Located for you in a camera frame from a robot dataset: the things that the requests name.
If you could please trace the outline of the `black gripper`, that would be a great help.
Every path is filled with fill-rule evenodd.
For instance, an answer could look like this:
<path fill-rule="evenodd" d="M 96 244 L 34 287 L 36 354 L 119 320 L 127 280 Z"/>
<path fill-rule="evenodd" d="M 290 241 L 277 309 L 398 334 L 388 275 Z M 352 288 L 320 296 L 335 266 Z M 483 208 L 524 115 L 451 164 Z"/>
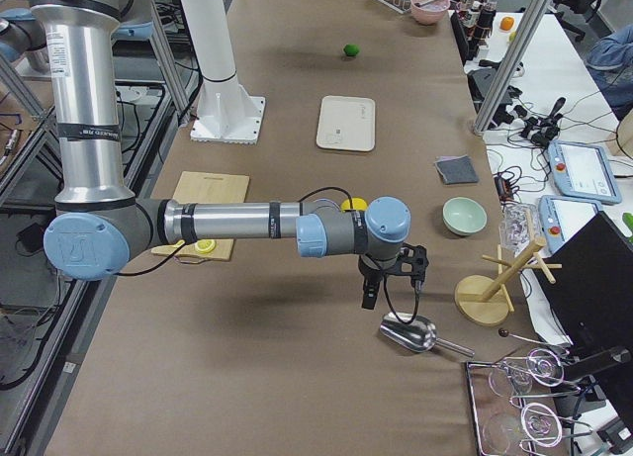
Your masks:
<path fill-rule="evenodd" d="M 359 256 L 358 269 L 364 280 L 361 308 L 364 310 L 374 310 L 378 300 L 378 289 L 386 273 L 390 270 L 390 266 L 364 254 Z"/>

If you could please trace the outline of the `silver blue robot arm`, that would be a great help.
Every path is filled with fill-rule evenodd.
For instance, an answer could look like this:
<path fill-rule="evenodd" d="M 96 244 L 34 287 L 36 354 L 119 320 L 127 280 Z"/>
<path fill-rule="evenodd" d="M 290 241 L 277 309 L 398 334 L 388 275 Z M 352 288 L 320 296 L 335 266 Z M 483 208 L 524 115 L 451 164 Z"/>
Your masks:
<path fill-rule="evenodd" d="M 23 77 L 50 80 L 45 29 L 29 9 L 1 13 L 1 55 Z"/>
<path fill-rule="evenodd" d="M 157 245 L 201 239 L 292 237 L 304 257 L 355 254 L 363 301 L 373 309 L 389 276 L 419 288 L 410 212 L 381 197 L 364 211 L 294 203 L 182 204 L 139 200 L 126 186 L 112 41 L 150 37 L 153 0 L 29 0 L 44 26 L 63 188 L 45 231 L 48 260 L 65 275 L 99 281 L 122 274 Z"/>

